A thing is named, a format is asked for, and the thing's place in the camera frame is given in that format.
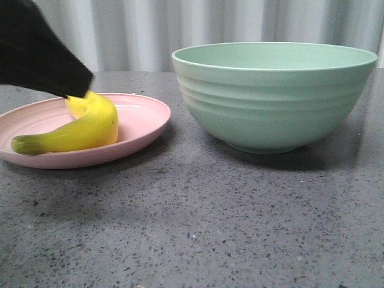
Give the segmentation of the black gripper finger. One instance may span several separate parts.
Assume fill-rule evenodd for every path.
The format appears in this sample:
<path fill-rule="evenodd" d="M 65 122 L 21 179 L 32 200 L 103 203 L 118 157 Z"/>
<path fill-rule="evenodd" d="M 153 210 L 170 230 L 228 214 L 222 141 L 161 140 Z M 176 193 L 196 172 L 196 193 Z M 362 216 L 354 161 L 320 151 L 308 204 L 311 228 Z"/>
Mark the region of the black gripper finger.
<path fill-rule="evenodd" d="M 83 98 L 92 78 L 33 1 L 1 1 L 1 84 Z"/>

